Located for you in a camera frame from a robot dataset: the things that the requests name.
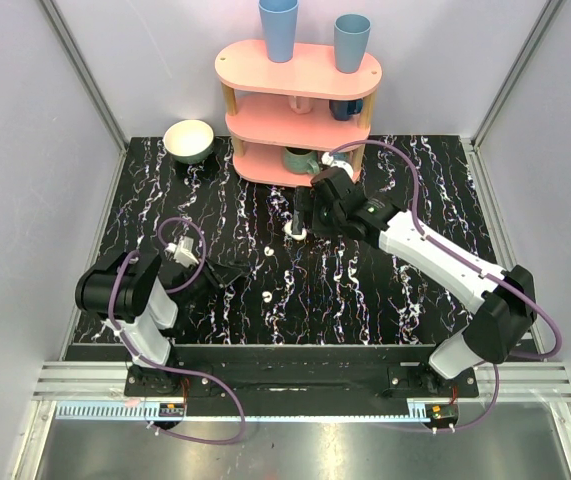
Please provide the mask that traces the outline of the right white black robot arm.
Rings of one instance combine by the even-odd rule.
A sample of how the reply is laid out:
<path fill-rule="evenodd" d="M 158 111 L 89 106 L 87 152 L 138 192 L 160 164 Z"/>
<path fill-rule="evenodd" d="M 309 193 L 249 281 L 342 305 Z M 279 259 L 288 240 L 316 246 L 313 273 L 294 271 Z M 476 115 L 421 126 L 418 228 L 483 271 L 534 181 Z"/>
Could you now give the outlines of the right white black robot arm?
<path fill-rule="evenodd" d="M 501 364 L 513 354 L 537 314 L 533 275 L 520 265 L 511 270 L 491 264 L 413 219 L 392 196 L 367 196 L 348 174 L 331 167 L 310 186 L 295 190 L 290 236 L 343 235 L 362 241 L 418 268 L 463 304 L 473 318 L 441 342 L 419 371 L 419 384 L 431 396 L 451 389 L 455 377 L 482 362 Z"/>

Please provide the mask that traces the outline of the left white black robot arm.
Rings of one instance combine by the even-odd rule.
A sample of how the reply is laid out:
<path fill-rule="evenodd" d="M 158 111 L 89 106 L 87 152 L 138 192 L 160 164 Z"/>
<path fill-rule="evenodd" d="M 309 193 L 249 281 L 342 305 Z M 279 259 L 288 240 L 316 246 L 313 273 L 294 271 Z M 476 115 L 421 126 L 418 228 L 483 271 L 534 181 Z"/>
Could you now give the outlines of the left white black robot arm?
<path fill-rule="evenodd" d="M 170 333 L 180 309 L 203 294 L 223 288 L 223 267 L 206 260 L 192 267 L 172 264 L 174 283 L 161 282 L 157 254 L 112 253 L 101 257 L 79 279 L 76 306 L 103 321 L 132 354 L 133 363 L 149 368 L 146 384 L 161 396 L 180 386 Z"/>

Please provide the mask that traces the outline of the white oval charging case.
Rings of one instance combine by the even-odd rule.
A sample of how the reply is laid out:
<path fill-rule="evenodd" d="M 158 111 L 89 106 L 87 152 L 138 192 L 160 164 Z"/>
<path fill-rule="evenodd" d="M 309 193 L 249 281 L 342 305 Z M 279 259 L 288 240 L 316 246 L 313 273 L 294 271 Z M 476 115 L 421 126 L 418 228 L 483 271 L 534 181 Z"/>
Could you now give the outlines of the white oval charging case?
<path fill-rule="evenodd" d="M 295 241 L 303 241 L 307 236 L 307 229 L 304 227 L 293 227 L 293 223 L 288 221 L 284 225 L 284 233 Z"/>

